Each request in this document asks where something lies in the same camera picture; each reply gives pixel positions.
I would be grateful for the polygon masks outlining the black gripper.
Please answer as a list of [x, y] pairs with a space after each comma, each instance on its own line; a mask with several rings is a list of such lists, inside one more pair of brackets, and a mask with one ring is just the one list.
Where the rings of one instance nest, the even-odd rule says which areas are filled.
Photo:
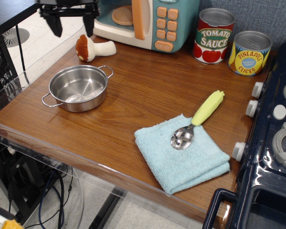
[[41, 16], [55, 36], [61, 37], [62, 25], [59, 17], [83, 17], [86, 35], [93, 35], [94, 18], [100, 15], [97, 0], [38, 0]]

